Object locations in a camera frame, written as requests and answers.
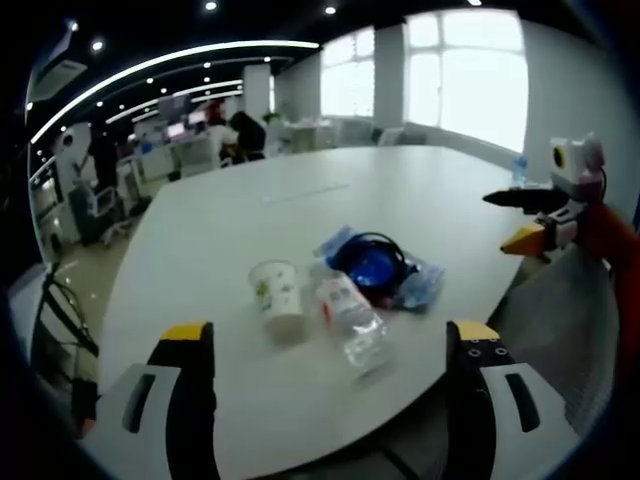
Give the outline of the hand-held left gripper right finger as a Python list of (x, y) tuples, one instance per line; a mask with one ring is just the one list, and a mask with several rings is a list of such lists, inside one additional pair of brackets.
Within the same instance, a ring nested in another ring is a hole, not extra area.
[(453, 320), (446, 333), (446, 477), (547, 478), (579, 440), (564, 399), (487, 325)]

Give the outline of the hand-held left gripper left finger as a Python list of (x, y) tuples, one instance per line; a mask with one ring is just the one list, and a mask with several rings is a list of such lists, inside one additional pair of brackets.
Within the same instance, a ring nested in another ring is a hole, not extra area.
[(218, 479), (214, 378), (213, 324), (170, 328), (100, 395), (84, 450), (113, 479)]

